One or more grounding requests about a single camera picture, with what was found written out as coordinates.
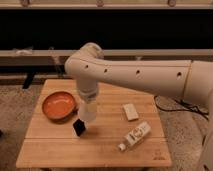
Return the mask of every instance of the wooden table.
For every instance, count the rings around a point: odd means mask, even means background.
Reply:
[[[41,110],[43,100],[56,91],[79,96],[72,80],[47,80],[35,107],[27,134],[16,163],[17,168],[94,168],[94,167],[162,167],[170,166],[171,158],[153,96],[100,83],[97,97],[97,119],[86,125],[79,138],[72,124],[73,116],[64,124],[48,120]],[[122,105],[133,103],[139,120],[128,122]],[[152,132],[144,142],[120,152],[123,136],[142,121]]]

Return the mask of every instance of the speckled floor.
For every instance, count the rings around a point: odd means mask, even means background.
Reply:
[[[16,169],[15,162],[42,83],[48,76],[36,79],[27,90],[23,90],[21,85],[24,77],[24,75],[18,78],[11,77],[8,80],[7,77],[0,76],[0,129],[4,132],[0,138],[0,171],[39,170]],[[172,109],[179,107],[172,100],[162,97],[158,99],[158,104]],[[202,137],[206,132],[207,122],[202,117],[189,112],[166,113],[159,111],[159,113],[167,136],[173,166],[150,168],[149,171],[193,171],[200,155]],[[105,171],[110,169],[89,170]]]

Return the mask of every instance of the orange bowl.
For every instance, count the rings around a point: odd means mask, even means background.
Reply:
[[[74,97],[67,92],[60,91],[49,95],[42,104],[43,113],[52,120],[60,120],[76,109]]]

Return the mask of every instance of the small white box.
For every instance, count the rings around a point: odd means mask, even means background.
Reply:
[[[139,119],[139,115],[135,109],[135,106],[132,103],[124,104],[123,108],[126,113],[128,121]]]

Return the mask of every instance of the black wall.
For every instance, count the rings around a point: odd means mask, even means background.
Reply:
[[[213,48],[213,10],[0,10],[0,50]]]

